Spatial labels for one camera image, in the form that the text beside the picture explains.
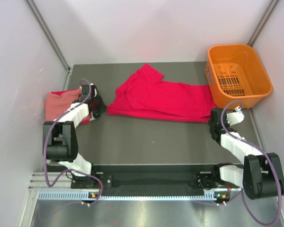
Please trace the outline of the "crimson red t shirt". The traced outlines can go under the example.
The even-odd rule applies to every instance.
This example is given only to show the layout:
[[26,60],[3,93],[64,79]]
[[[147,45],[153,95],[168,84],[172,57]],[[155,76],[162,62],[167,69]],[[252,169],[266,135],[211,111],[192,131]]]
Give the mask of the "crimson red t shirt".
[[207,122],[215,108],[208,85],[164,81],[164,75],[144,64],[115,91],[110,115],[176,122]]

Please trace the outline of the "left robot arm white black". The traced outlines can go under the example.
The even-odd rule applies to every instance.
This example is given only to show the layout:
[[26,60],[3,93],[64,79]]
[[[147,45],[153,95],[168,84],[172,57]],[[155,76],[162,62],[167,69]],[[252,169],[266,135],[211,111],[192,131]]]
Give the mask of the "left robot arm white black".
[[101,186],[94,165],[79,153],[76,128],[85,118],[95,120],[105,111],[105,105],[94,84],[82,85],[79,97],[53,121],[43,124],[43,156],[66,167],[63,174],[71,173],[79,188]]

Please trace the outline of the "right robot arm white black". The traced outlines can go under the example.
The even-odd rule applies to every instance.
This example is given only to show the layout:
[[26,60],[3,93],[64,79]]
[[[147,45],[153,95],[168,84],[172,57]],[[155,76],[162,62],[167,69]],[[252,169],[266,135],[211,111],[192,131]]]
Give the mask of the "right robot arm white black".
[[211,176],[212,183],[217,187],[232,183],[242,188],[251,200],[283,196],[284,174],[279,156],[276,153],[261,152],[231,128],[243,120],[244,114],[239,108],[230,113],[225,113],[218,107],[210,111],[208,124],[212,139],[243,165],[215,165]]

